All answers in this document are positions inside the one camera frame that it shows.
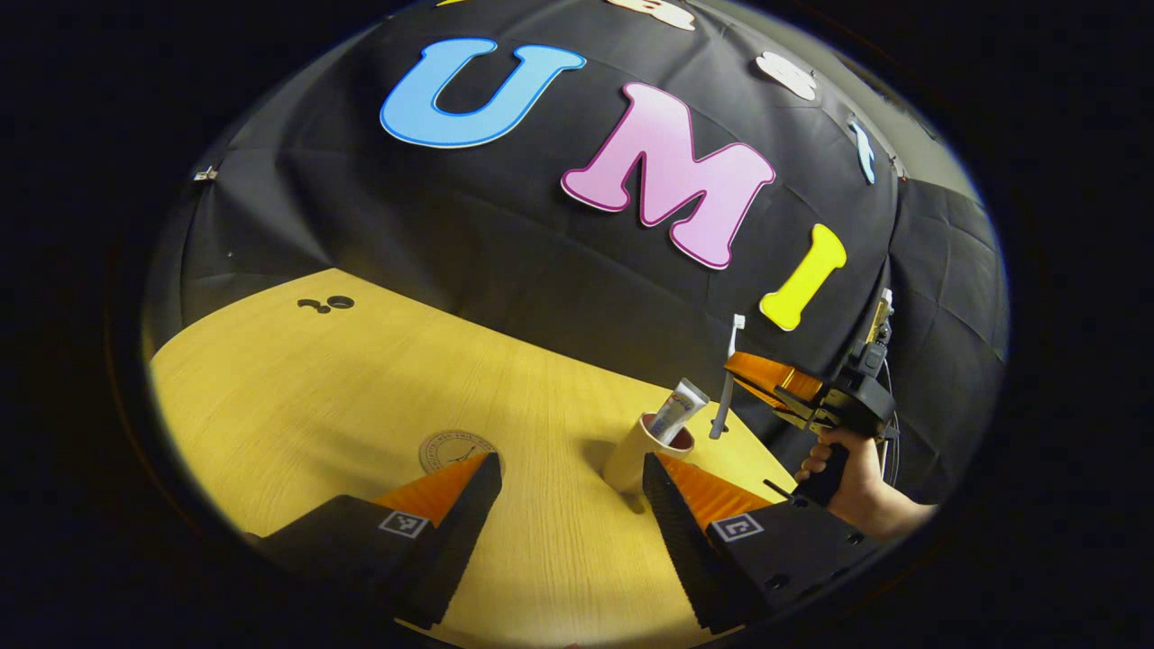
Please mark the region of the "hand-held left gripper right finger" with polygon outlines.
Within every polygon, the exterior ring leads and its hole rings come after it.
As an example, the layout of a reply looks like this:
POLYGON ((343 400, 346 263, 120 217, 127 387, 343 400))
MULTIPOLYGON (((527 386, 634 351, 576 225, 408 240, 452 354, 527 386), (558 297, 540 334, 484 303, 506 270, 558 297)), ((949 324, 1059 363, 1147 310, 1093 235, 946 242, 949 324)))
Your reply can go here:
POLYGON ((810 498, 771 503, 667 453, 643 492, 700 627, 718 634, 809 604, 881 550, 810 498))

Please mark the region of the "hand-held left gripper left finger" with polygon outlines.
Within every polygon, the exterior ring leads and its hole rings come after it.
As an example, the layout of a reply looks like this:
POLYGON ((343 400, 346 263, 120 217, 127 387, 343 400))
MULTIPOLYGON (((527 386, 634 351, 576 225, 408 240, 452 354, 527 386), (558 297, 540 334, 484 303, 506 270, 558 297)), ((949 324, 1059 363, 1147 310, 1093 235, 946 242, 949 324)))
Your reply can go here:
POLYGON ((375 500, 330 498, 254 545, 297 579, 428 631, 444 620, 501 490, 501 456, 478 453, 375 500))

